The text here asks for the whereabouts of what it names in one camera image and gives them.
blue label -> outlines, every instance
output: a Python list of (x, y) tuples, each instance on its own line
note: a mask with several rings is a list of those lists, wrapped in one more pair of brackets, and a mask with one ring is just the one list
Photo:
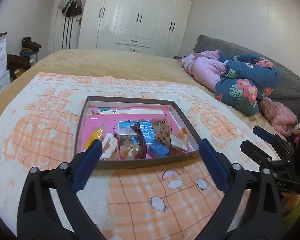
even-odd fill
[[(118, 122), (118, 128), (125, 128), (135, 125), (137, 122)], [(147, 144), (155, 142), (154, 139), (154, 129), (151, 125), (151, 122), (138, 122), (140, 124), (140, 129), (142, 131), (143, 137), (146, 140)]]

white wall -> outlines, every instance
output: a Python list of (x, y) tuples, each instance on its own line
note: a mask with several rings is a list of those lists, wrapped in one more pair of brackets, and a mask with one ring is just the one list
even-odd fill
[(300, 0), (194, 0), (181, 56), (199, 34), (257, 51), (300, 76)]
[(8, 32), (8, 54), (19, 55), (22, 39), (30, 36), (42, 45), (39, 59), (48, 55), (53, 3), (54, 0), (1, 0), (0, 32)]

screw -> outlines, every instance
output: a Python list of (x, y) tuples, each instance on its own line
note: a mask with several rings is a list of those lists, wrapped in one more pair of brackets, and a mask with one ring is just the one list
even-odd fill
[(239, 171), (239, 170), (241, 170), (241, 165), (239, 163), (234, 163), (234, 164), (232, 164), (232, 168)]
[(65, 169), (67, 169), (68, 167), (69, 167), (69, 163), (61, 163), (61, 164), (59, 165), (59, 168), (62, 169), (62, 170), (65, 170)]
[(30, 169), (30, 173), (31, 174), (34, 174), (34, 173), (36, 173), (38, 171), (38, 168), (37, 167), (32, 167), (31, 169)]
[(263, 169), (263, 173), (264, 173), (264, 174), (267, 174), (267, 175), (270, 175), (271, 172), (270, 172), (269, 169)]

floral comforter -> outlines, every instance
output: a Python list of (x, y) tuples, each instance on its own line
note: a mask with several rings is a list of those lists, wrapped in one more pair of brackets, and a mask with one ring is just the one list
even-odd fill
[(229, 58), (220, 51), (226, 72), (216, 85), (216, 99), (233, 106), (247, 116), (259, 111), (258, 101), (269, 96), (279, 82), (279, 72), (272, 62), (252, 53)]

tan bedspread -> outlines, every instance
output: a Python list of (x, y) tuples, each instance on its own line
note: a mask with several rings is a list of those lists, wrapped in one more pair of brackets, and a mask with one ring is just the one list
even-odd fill
[[(118, 79), (170, 81), (197, 85), (214, 97), (207, 88), (188, 75), (180, 63), (171, 58), (156, 57), (141, 53), (113, 50), (65, 50), (54, 53), (33, 66), (12, 82), (0, 94), (0, 116), (6, 106), (39, 72), (71, 74), (77, 76), (113, 76)], [(228, 108), (250, 128), (255, 125), (276, 133), (269, 122), (260, 114), (246, 117), (231, 106)]]

